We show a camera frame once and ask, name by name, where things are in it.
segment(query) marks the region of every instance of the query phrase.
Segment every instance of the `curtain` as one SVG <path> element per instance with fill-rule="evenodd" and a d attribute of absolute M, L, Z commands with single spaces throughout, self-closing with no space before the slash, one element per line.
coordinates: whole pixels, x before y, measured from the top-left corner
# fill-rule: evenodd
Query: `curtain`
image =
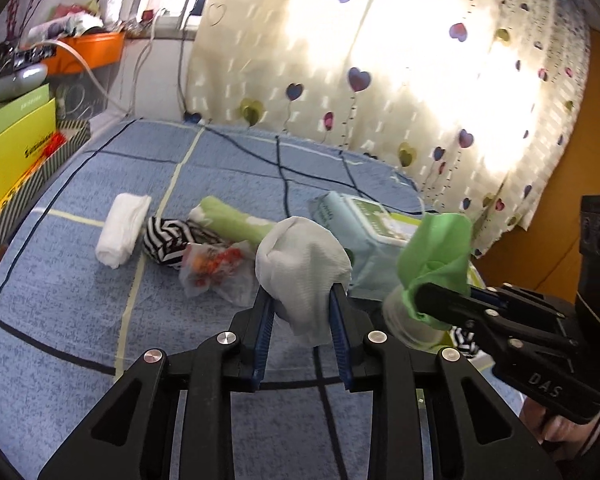
<path fill-rule="evenodd" d="M 384 160 L 480 256 L 529 222 L 588 63 L 578 0 L 208 0 L 186 104 Z"/>

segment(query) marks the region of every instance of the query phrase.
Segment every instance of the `white wall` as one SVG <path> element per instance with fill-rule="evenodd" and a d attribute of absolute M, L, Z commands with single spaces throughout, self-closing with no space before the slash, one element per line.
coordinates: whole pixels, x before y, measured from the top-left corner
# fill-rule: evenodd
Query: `white wall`
<path fill-rule="evenodd" d="M 123 105 L 131 102 L 134 67 L 140 51 L 148 41 L 125 42 L 118 74 L 113 79 L 109 90 L 110 95 Z M 183 88 L 192 47 L 192 41 L 184 42 L 181 74 Z M 151 52 L 139 72 L 135 116 L 169 121 L 182 120 L 183 110 L 177 87 L 179 53 L 179 40 L 154 40 Z M 114 107 L 109 104 L 109 109 L 114 110 Z"/>

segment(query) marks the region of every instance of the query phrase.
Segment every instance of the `bed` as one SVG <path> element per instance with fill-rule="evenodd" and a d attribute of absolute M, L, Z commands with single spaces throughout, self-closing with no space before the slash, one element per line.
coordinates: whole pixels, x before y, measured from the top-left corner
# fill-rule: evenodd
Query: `bed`
<path fill-rule="evenodd" d="M 152 197 L 184 219 L 206 195 L 261 218 L 309 216 L 328 190 L 419 214 L 411 182 L 368 156 L 252 128 L 124 120 L 93 139 L 24 220 L 0 264 L 0 447 L 26 480 L 149 348 L 195 348 L 239 307 L 187 299 L 177 273 L 142 254 L 116 270 L 94 247 L 114 197 Z M 517 392 L 488 378 L 514 409 Z M 265 383 L 233 394 L 237 479 L 366 478 L 370 394 L 348 394 L 333 349 L 274 327 Z M 177 478 L 178 443 L 171 477 Z"/>

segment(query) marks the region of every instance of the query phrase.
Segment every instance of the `green rolled towel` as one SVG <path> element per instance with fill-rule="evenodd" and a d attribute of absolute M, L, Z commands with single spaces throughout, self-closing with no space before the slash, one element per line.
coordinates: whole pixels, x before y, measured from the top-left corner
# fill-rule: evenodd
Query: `green rolled towel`
<path fill-rule="evenodd" d="M 398 277 L 404 288 L 402 302 L 411 318 L 437 330 L 451 328 L 451 325 L 419 312 L 413 298 L 423 283 L 435 283 L 469 295 L 471 289 L 466 274 L 471 236 L 471 221 L 461 214 L 425 214 L 398 257 Z"/>
<path fill-rule="evenodd" d="M 189 219 L 232 242 L 247 240 L 254 250 L 275 225 L 270 220 L 238 211 L 215 196 L 205 196 L 191 210 Z"/>

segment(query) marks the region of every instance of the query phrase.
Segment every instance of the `blue gripper pad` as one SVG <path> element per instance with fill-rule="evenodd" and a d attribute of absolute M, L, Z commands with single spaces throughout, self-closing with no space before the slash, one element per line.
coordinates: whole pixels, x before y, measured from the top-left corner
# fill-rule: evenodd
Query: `blue gripper pad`
<path fill-rule="evenodd" d="M 344 383 L 344 387 L 349 390 L 353 384 L 353 371 L 351 370 L 350 344 L 347 338 L 347 332 L 344 328 L 342 313 L 338 298 L 333 289 L 329 293 L 329 325 L 331 327 L 331 338 L 333 339 L 333 349 L 338 362 L 338 374 Z"/>
<path fill-rule="evenodd" d="M 271 341 L 271 331 L 273 330 L 273 299 L 269 298 L 265 302 L 264 312 L 260 319 L 258 327 L 258 336 L 253 351 L 253 378 L 252 383 L 255 389 L 260 387 L 264 378 L 264 370 L 267 367 L 267 357 L 269 355 L 269 343 Z"/>
<path fill-rule="evenodd" d="M 482 290 L 481 288 L 472 286 L 471 297 L 474 300 L 492 304 L 493 306 L 502 306 L 502 301 L 500 300 L 498 295 L 495 292 L 491 292 L 490 290 Z"/>

